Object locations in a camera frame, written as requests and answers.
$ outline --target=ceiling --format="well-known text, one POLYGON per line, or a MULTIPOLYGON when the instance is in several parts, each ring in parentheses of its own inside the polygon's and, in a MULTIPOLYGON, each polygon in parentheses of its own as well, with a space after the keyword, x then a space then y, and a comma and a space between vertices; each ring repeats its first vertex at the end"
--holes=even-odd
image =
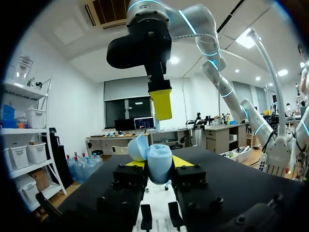
MULTIPOLYGON (((173 8, 185 8, 201 3, 209 8, 216 20, 216 28, 238 4, 239 0, 163 0, 173 8)), ((106 61, 108 44, 115 38, 127 34, 125 26, 103 30, 95 28, 84 10, 87 0, 56 0, 36 20, 34 27, 55 49, 86 77, 99 83, 146 74, 143 67, 119 70, 106 61)), ((288 74, 279 77, 282 83, 299 80, 301 58, 298 40, 288 26, 282 11, 268 0, 246 0, 233 14, 228 24, 219 33, 222 55, 227 67, 221 74, 230 81, 239 81, 259 87, 271 83, 267 68, 258 49, 247 49, 235 42, 247 27, 255 29, 272 59, 277 71, 287 69, 288 74)), ((179 41, 172 45, 172 57, 178 57, 177 65, 167 64, 166 78, 180 78, 201 57, 192 41, 179 41)), ((201 73, 202 58, 186 75, 201 73)))

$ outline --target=blue box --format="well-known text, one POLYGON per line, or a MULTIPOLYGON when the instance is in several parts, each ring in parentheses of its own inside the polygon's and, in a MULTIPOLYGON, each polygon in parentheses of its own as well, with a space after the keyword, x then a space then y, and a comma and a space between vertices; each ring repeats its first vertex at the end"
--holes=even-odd
POLYGON ((10 107, 9 105, 4 105, 3 106, 3 113, 4 114, 15 115, 15 109, 10 107))
POLYGON ((14 120, 14 114, 3 113, 3 120, 14 120))
POLYGON ((2 121, 2 128, 17 128, 17 121, 16 120, 3 120, 2 121))

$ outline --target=black table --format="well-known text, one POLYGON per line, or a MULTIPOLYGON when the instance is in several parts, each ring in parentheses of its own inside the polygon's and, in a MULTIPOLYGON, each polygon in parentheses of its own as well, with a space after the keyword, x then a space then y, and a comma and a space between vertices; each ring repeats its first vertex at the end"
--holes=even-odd
MULTIPOLYGON (((173 150, 173 154, 192 164, 199 163, 207 171, 206 178, 209 187, 217 196, 224 199, 221 212, 210 220, 205 219, 198 223, 194 231, 207 231, 206 229, 217 227, 245 212, 256 203, 268 203, 277 193, 283 194, 282 203, 285 213, 281 213, 282 226, 286 223, 290 224, 294 218, 297 218, 294 226, 299 226, 300 218, 308 216, 308 213, 299 212, 300 206, 306 212, 308 211, 306 205, 309 205, 309 195, 305 197, 308 194, 307 188, 302 183, 263 173, 201 147, 173 150)), ((130 156, 112 156, 58 209, 61 212, 68 209, 74 210, 77 203, 96 209, 97 198, 113 181, 112 172, 114 169, 120 163, 126 164, 131 161, 130 156)))

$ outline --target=water bottle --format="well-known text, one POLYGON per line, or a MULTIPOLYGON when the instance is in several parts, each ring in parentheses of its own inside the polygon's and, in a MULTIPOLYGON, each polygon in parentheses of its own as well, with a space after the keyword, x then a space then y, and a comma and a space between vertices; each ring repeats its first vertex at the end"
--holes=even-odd
POLYGON ((74 169, 75 169, 75 174, 76 174, 76 181, 78 183, 82 183, 85 181, 83 163, 78 161, 77 156, 75 156, 74 158, 75 158, 74 169))
POLYGON ((93 153, 93 161, 97 163, 97 169, 103 165, 103 160, 96 153, 93 153))
POLYGON ((70 158, 69 155, 67 155, 67 164, 68 164, 69 171, 70 171, 70 173, 71 173, 72 179, 73 179, 73 180, 76 180, 74 162, 73 162, 73 160, 70 158))
POLYGON ((85 165, 85 163, 87 162, 85 153, 83 153, 83 156, 80 157, 80 161, 83 163, 83 165, 85 165))
POLYGON ((86 158, 86 163, 84 165, 84 173, 85 173, 85 178, 88 179, 89 176, 92 175, 97 170, 97 163, 90 160, 90 157, 86 158))

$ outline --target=air vent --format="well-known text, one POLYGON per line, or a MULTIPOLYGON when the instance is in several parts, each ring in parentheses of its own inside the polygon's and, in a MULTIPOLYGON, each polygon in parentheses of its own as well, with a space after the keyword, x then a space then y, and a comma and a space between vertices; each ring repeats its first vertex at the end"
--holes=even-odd
POLYGON ((89 0, 85 6, 93 26, 103 29, 125 25, 130 0, 89 0))

